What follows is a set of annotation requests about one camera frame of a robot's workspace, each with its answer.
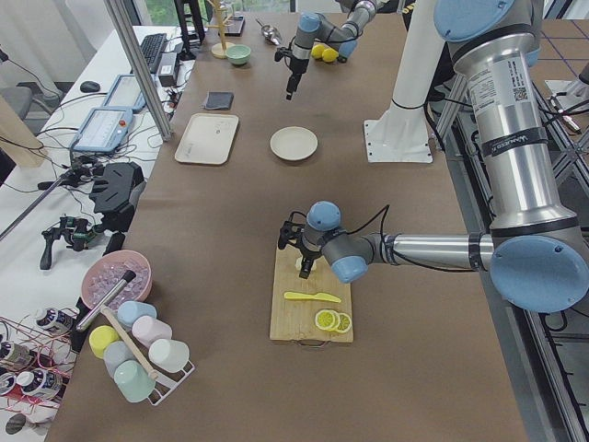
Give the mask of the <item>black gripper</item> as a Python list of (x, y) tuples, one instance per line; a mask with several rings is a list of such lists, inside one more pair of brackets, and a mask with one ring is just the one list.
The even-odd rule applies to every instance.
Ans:
[(319, 236), (302, 235), (299, 241), (302, 257), (300, 259), (299, 276), (307, 279), (316, 267), (315, 260), (322, 256), (318, 245)]
[(286, 99), (291, 100), (293, 94), (298, 88), (298, 84), (302, 78), (302, 75), (307, 69), (307, 59), (299, 59), (293, 57), (290, 61), (289, 68), (292, 72), (289, 82), (286, 87)]

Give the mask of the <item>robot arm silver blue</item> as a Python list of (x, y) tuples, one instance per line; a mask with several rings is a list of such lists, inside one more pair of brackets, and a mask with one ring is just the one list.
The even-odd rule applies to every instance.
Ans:
[(486, 271), (504, 299), (538, 313), (562, 311), (587, 295), (588, 247), (577, 215), (560, 201), (529, 75), (539, 53), (542, 8), (538, 1), (417, 2), (390, 107), (365, 124), (373, 160), (424, 159), (417, 113), (448, 53), (454, 71), (466, 79), (478, 126), (493, 197), (489, 232), (349, 232), (337, 205), (318, 202), (304, 224), (284, 224), (278, 242), (301, 251), (302, 277), (318, 258), (345, 284), (373, 263)]
[(340, 56), (349, 58), (364, 27), (375, 17), (385, 1), (343, 1), (350, 9), (346, 21), (340, 26), (332, 24), (323, 14), (305, 12), (298, 21), (296, 34), (288, 47), (279, 47), (274, 60), (282, 59), (291, 71), (286, 87), (286, 98), (292, 99), (306, 72), (312, 48), (316, 41), (326, 43)]

